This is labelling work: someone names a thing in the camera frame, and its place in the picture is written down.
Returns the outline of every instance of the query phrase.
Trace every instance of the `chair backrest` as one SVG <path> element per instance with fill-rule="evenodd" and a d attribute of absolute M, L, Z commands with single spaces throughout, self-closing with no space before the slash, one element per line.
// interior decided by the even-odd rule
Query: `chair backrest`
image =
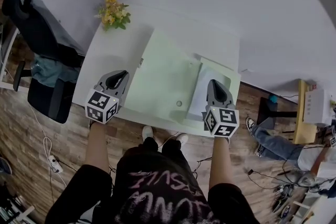
<path fill-rule="evenodd" d="M 61 61 L 54 33 L 42 15 L 34 9 L 32 0 L 4 0 L 2 11 L 10 17 L 34 53 Z"/>

